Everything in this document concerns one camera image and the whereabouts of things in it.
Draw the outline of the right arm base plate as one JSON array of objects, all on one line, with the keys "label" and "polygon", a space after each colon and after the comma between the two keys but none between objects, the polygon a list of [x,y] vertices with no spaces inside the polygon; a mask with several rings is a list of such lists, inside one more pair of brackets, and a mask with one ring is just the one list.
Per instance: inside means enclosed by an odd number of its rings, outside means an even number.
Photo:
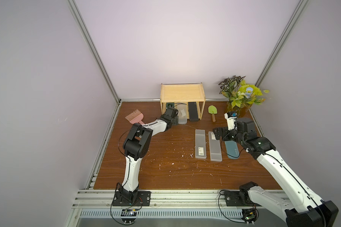
[{"label": "right arm base plate", "polygon": [[259,204],[252,202],[249,198],[247,198],[244,193],[240,191],[228,191],[224,190],[221,192],[221,194],[224,196],[224,200],[226,203],[227,207],[231,206],[242,206],[242,207],[247,207],[247,206],[256,206],[256,207],[261,207]]}]

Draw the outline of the dark green pencil case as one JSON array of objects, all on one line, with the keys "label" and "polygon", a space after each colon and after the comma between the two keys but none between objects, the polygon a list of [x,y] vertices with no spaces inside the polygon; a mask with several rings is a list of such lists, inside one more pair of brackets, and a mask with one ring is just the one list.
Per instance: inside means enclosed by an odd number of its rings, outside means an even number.
[{"label": "dark green pencil case", "polygon": [[166,108],[174,108],[175,107],[175,103],[166,103]]}]

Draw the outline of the frosted pencil case small label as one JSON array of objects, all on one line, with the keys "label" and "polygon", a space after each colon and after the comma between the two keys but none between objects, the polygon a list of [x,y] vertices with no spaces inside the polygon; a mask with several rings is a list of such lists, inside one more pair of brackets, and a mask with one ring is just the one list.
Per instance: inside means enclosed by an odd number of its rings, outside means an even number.
[{"label": "frosted pencil case small label", "polygon": [[222,159],[222,151],[219,140],[216,139],[214,133],[212,131],[208,132],[209,137],[209,151],[210,151],[210,160],[215,162],[221,162]]}]

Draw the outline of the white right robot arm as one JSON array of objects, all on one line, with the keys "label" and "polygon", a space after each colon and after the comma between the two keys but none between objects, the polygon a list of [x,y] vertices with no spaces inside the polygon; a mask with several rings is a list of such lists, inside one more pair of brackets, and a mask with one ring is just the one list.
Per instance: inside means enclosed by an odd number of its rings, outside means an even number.
[{"label": "white right robot arm", "polygon": [[257,160],[275,179],[287,195],[283,200],[262,189],[254,182],[239,187],[240,198],[255,203],[272,212],[289,227],[331,227],[339,209],[332,201],[324,201],[311,190],[288,166],[276,147],[254,131],[214,128],[217,140],[234,141]]}]

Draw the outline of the frosted pencil case with barcode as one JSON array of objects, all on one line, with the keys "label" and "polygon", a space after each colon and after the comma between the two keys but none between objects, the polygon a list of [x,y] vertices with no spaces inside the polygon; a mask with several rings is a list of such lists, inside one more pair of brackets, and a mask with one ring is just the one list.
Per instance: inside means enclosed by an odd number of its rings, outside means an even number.
[{"label": "frosted pencil case with barcode", "polygon": [[206,159],[206,132],[195,130],[195,158]]}]

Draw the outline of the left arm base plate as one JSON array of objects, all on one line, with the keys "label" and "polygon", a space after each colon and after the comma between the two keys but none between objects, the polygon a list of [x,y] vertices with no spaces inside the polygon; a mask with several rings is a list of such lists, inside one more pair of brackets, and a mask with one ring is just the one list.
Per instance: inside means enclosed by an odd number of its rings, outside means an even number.
[{"label": "left arm base plate", "polygon": [[133,194],[129,194],[125,191],[116,192],[113,206],[150,206],[151,192],[150,191],[138,191]]}]

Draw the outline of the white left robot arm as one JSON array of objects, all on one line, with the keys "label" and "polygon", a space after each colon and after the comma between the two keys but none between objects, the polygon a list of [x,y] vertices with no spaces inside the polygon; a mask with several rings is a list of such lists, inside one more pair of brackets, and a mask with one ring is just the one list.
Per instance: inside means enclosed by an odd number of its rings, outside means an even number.
[{"label": "white left robot arm", "polygon": [[139,172],[142,159],[147,154],[152,136],[169,130],[176,121],[178,110],[171,109],[148,124],[133,124],[124,144],[126,170],[123,183],[118,188],[118,198],[134,204],[138,198]]}]

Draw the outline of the translucent rounded pencil case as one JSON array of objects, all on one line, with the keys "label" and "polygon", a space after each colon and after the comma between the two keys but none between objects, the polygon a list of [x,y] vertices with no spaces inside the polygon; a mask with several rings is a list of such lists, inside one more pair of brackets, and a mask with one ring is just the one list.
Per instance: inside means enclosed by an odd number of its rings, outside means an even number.
[{"label": "translucent rounded pencil case", "polygon": [[178,124],[186,124],[188,121],[187,105],[185,103],[178,104],[177,109],[178,109]]}]

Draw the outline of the teal pencil case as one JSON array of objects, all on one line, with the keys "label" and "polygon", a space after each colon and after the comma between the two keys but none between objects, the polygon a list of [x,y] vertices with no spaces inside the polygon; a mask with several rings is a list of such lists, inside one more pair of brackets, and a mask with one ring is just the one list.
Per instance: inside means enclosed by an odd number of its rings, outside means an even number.
[{"label": "teal pencil case", "polygon": [[238,144],[234,141],[225,141],[226,154],[230,159],[238,159],[240,152]]}]

